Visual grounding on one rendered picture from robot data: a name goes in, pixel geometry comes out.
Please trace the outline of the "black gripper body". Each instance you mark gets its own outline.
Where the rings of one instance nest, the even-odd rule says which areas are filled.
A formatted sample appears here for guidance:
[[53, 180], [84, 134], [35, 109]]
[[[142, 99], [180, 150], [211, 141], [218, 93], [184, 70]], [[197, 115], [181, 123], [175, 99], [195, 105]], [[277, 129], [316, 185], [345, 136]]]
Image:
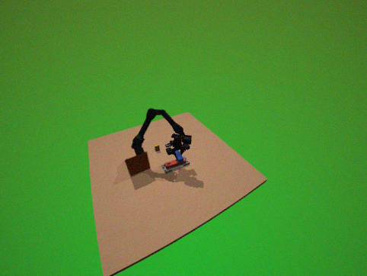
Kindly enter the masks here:
[[180, 149], [184, 150], [186, 148], [186, 150], [190, 149], [190, 146], [189, 144], [184, 144], [182, 145], [182, 143], [180, 144], [174, 144], [174, 148], [172, 149], [171, 147], [170, 148], [167, 148], [166, 149], [166, 152], [168, 155], [172, 155], [173, 153], [175, 153], [175, 151], [178, 151]]

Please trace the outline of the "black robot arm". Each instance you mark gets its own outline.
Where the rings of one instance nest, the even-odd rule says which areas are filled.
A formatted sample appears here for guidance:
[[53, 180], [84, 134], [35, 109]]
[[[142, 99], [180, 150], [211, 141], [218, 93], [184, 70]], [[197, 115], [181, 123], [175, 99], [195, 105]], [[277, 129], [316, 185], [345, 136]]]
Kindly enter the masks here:
[[146, 130], [148, 129], [148, 125], [150, 124], [151, 120], [156, 116], [156, 115], [162, 115], [166, 121], [172, 126], [173, 130], [175, 133], [179, 133], [179, 134], [172, 134], [172, 138], [174, 138], [174, 140], [170, 141], [170, 144], [173, 145], [174, 144], [180, 144], [181, 143], [181, 139], [182, 139], [182, 143], [184, 144], [191, 144], [191, 136], [185, 135], [184, 134], [184, 129], [182, 128], [182, 126], [180, 126], [179, 124], [177, 124], [169, 115], [168, 113], [163, 110], [163, 109], [149, 109], [148, 113], [146, 115], [146, 119], [144, 124], [142, 125], [141, 130], [139, 131], [139, 133], [134, 137], [134, 139], [132, 140], [132, 145], [131, 148], [134, 149], [135, 154], [136, 155], [140, 155], [142, 153], [144, 153], [144, 149], [142, 147], [142, 144], [144, 142], [144, 135]]

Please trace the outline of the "red bar with rectangular socket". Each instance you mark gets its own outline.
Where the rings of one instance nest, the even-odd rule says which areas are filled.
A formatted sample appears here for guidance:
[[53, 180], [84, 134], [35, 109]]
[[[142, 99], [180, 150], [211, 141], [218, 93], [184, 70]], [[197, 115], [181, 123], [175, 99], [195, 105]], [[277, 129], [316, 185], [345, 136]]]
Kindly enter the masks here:
[[170, 161], [170, 162], [166, 162], [164, 165], [165, 165], [165, 168], [168, 170], [170, 168], [174, 168], [174, 167], [177, 167], [179, 165], [183, 165], [186, 163], [186, 159], [183, 157], [183, 162], [179, 162], [175, 159], [173, 161]]

